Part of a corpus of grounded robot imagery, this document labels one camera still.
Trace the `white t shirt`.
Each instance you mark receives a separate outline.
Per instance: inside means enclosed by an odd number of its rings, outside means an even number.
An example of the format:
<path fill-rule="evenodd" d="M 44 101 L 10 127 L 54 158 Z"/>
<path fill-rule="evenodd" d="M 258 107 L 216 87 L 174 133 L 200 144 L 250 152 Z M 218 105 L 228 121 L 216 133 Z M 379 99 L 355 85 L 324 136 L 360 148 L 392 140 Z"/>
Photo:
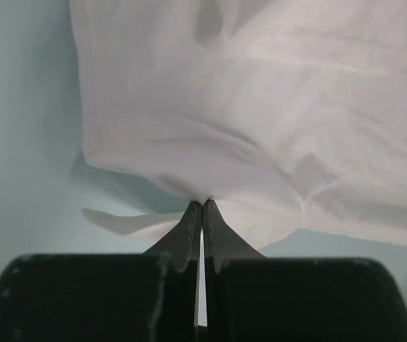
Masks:
<path fill-rule="evenodd" d="M 407 1 L 72 1 L 83 156 L 261 248 L 407 246 Z"/>

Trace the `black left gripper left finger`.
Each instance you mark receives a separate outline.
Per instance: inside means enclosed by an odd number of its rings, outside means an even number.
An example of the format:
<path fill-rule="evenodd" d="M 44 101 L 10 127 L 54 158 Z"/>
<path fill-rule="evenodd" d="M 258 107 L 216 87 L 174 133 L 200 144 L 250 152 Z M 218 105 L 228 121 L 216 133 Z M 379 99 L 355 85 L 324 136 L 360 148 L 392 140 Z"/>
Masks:
<path fill-rule="evenodd" d="M 0 341 L 196 341 L 202 208 L 141 254 L 25 254 L 0 276 Z"/>

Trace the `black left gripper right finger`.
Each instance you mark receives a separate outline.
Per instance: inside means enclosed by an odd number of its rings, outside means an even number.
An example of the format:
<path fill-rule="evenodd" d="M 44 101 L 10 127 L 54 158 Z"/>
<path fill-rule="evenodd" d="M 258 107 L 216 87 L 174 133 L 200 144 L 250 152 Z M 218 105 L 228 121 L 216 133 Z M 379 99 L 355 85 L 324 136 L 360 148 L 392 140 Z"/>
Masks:
<path fill-rule="evenodd" d="M 267 258 L 202 210 L 210 341 L 407 341 L 407 308 L 378 261 Z"/>

